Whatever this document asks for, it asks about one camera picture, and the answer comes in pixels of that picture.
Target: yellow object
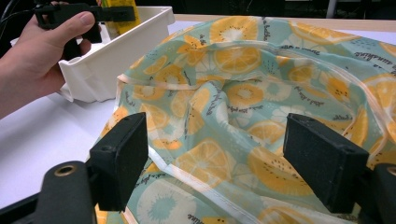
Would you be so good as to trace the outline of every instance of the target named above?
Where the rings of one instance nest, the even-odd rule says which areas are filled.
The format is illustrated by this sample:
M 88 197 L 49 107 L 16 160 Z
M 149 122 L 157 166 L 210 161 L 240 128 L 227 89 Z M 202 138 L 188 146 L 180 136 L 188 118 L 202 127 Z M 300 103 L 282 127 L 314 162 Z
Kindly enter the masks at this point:
M 103 0 L 102 7 L 134 7 L 134 21 L 105 22 L 108 35 L 111 39 L 126 33 L 140 24 L 140 17 L 134 0 Z

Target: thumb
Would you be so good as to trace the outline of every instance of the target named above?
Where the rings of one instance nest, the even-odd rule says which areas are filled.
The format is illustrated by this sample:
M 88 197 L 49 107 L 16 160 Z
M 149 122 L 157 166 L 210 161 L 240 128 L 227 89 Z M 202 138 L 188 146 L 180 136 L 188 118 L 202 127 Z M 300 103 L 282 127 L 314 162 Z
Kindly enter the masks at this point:
M 88 32 L 95 24 L 95 18 L 91 12 L 84 11 L 62 23 L 54 30 L 47 32 L 47 41 L 59 48 L 75 38 Z

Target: fabric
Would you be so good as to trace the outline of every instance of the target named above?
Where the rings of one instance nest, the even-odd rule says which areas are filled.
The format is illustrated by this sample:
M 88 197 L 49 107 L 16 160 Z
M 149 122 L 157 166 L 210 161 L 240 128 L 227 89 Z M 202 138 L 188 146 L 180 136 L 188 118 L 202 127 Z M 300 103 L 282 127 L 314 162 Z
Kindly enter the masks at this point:
M 102 136 L 146 112 L 138 223 L 349 223 L 282 157 L 286 116 L 317 119 L 396 163 L 396 47 L 273 18 L 226 17 L 167 37 L 119 76 Z M 108 213 L 100 220 L 122 223 Z

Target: white table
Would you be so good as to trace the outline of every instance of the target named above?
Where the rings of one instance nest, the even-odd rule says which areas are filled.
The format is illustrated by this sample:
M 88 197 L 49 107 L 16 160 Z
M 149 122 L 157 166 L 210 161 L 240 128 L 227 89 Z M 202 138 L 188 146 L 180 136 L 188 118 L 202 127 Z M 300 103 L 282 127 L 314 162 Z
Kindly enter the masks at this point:
M 177 21 L 170 34 L 198 21 Z M 346 31 L 396 44 L 395 33 Z M 43 97 L 0 120 L 0 208 L 38 193 L 44 174 L 64 161 L 85 161 L 114 100 L 70 103 Z

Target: wooden edge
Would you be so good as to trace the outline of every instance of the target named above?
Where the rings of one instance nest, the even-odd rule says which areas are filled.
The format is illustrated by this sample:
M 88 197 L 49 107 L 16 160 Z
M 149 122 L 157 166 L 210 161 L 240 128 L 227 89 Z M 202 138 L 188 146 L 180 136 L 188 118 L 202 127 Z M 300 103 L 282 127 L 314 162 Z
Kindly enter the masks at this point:
M 213 21 L 221 17 L 226 17 L 226 16 L 175 14 L 175 19 L 177 21 Z M 396 21 L 308 19 L 308 18 L 282 18 L 282 17 L 279 17 L 279 19 L 304 22 L 307 24 L 324 27 L 332 30 L 396 32 Z

